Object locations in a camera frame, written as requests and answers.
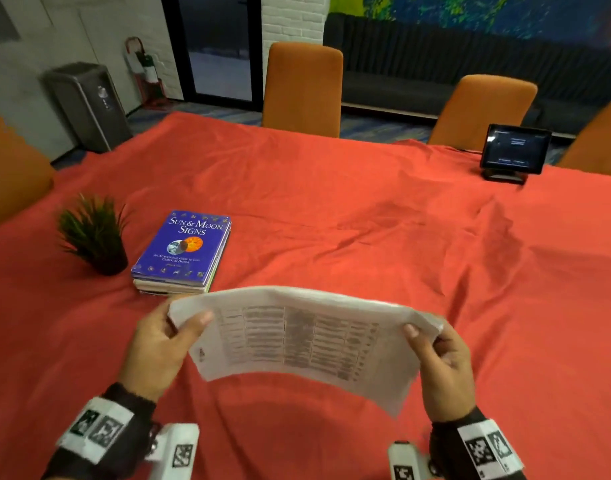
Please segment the person's right hand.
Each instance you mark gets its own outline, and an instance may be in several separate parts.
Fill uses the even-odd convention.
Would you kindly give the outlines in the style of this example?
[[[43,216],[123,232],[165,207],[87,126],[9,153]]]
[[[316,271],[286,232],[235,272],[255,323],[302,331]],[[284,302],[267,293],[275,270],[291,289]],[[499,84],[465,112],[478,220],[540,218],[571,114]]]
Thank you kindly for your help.
[[[420,365],[425,412],[433,423],[460,420],[476,407],[470,349],[448,322],[431,342],[434,366],[423,369]]]

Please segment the person's left hand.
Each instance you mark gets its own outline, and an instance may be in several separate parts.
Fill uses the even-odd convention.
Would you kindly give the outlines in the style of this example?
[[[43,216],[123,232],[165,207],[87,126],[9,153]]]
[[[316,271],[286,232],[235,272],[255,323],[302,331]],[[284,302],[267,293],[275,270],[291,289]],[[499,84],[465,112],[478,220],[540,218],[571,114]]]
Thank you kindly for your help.
[[[171,386],[190,349],[174,343],[178,329],[168,322],[174,302],[167,299],[138,322],[117,378],[126,391],[153,403]]]

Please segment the white printed paper sheet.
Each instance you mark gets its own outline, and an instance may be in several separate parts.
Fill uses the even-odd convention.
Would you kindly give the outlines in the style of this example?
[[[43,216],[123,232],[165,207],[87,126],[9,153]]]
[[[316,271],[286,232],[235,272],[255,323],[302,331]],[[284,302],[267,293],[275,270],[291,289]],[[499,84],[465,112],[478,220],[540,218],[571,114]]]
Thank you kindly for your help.
[[[213,320],[189,350],[206,381],[256,372],[295,374],[361,396],[397,417],[419,360],[401,329],[430,340],[444,320],[411,307],[319,290],[259,286],[175,300],[168,317]]]

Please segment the person's right forearm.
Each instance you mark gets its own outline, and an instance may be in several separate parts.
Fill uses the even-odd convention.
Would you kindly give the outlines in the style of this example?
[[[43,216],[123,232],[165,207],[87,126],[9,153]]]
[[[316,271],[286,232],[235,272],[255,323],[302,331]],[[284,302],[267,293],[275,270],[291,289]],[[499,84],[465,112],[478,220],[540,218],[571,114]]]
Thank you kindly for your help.
[[[515,448],[478,407],[458,420],[434,421],[429,454],[444,480],[527,480]]]

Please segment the cream paperback book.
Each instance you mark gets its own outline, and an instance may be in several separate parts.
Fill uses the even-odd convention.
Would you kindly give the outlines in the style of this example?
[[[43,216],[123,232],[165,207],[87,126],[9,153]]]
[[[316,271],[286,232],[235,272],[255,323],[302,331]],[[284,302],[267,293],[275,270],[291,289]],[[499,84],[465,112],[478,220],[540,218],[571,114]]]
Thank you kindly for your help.
[[[167,295],[199,295],[209,292],[211,282],[198,285],[157,282],[149,280],[133,279],[133,285],[143,294],[167,296]]]

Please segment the blue hardcover book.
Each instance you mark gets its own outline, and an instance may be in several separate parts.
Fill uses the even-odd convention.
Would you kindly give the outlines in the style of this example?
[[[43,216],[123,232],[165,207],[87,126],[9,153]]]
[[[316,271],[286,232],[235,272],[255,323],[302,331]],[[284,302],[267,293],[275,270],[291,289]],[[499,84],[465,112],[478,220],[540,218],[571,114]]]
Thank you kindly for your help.
[[[132,266],[131,277],[208,290],[230,230],[229,216],[174,210]]]

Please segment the red tablecloth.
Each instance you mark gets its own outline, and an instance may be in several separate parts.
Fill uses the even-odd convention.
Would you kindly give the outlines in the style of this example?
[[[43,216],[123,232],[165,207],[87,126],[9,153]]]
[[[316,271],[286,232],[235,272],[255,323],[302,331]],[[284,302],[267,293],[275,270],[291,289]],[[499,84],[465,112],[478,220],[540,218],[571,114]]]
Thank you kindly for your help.
[[[226,215],[213,291],[303,287],[445,317],[529,480],[611,480],[611,177],[546,167],[521,187],[478,166],[174,112],[57,172],[0,226],[0,480],[41,477],[161,301],[63,251],[56,217],[80,194],[125,205],[131,264],[171,211]]]

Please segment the white marker wristband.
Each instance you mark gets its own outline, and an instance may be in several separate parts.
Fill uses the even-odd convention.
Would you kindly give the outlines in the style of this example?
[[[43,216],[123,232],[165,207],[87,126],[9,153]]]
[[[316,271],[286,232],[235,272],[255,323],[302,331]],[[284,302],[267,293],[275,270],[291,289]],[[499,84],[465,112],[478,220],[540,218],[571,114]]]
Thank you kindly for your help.
[[[56,447],[97,465],[133,418],[134,413],[125,406],[94,397],[59,437]]]
[[[457,431],[479,480],[498,480],[523,471],[523,462],[493,419]]]

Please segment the small green potted plant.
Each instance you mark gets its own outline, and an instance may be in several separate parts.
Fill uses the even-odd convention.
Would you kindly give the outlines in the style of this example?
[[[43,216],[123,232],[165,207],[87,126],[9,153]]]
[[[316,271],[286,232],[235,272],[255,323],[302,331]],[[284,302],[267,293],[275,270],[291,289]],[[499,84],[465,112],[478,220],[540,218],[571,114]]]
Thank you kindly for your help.
[[[117,275],[128,265],[123,242],[125,205],[110,196],[80,194],[56,218],[63,249],[103,276]]]

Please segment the black tablet on stand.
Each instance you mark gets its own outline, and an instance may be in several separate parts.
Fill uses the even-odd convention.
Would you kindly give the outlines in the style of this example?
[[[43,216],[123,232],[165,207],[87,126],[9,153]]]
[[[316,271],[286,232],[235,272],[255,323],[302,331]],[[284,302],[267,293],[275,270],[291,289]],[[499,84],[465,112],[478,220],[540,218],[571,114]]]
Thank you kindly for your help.
[[[552,132],[539,128],[491,124],[481,153],[481,176],[489,182],[525,185],[543,170]]]

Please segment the orange upholstered chair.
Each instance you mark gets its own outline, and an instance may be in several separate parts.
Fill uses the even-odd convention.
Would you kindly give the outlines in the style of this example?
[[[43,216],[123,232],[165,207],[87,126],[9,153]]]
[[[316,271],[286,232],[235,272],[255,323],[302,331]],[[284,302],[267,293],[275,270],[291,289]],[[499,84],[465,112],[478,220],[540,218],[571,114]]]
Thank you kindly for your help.
[[[54,175],[48,159],[0,117],[0,224],[45,197]]]
[[[343,53],[278,41],[269,49],[261,127],[339,138]]]
[[[557,166],[611,176],[611,102],[577,135]]]
[[[428,144],[480,152],[489,126],[520,126],[537,93],[537,85],[525,80],[466,75],[440,113]]]

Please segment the grey trash bin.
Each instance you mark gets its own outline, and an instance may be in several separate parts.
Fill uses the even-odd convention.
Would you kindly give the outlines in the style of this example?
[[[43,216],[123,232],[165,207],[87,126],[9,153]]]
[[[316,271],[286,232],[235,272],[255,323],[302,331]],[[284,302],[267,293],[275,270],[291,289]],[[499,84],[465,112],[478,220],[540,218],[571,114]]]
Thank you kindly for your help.
[[[105,65],[66,64],[46,71],[42,81],[85,150],[110,152],[132,138]]]

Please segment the fire extinguisher on red stand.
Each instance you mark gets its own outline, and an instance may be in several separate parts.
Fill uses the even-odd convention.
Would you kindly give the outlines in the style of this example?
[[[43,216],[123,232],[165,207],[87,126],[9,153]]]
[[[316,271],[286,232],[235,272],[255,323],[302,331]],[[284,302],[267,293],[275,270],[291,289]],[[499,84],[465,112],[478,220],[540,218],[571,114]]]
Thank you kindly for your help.
[[[172,106],[158,77],[153,57],[144,49],[139,37],[128,37],[125,42],[125,59],[140,94],[144,109],[165,111]]]

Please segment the black sofa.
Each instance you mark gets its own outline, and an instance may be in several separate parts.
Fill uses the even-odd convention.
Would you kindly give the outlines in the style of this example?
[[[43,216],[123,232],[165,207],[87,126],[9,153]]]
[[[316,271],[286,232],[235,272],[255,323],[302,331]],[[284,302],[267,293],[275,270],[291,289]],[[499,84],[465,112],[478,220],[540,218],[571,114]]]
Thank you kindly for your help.
[[[466,75],[532,82],[522,124],[578,134],[611,102],[611,52],[429,24],[328,15],[323,44],[343,53],[342,101],[437,116]]]

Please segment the black-framed glass door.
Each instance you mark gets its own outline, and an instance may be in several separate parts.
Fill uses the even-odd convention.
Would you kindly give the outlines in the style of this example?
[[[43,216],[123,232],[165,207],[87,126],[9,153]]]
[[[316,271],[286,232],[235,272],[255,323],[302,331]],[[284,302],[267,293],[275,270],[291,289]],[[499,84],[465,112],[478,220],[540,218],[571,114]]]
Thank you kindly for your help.
[[[262,111],[261,0],[161,0],[182,97]]]

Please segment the blue green wall painting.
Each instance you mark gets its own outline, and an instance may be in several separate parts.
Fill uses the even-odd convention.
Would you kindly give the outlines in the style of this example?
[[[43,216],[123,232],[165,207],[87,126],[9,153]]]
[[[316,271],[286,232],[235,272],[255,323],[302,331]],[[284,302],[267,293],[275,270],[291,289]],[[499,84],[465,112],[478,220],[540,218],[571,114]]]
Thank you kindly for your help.
[[[611,50],[611,0],[330,0],[328,11]]]

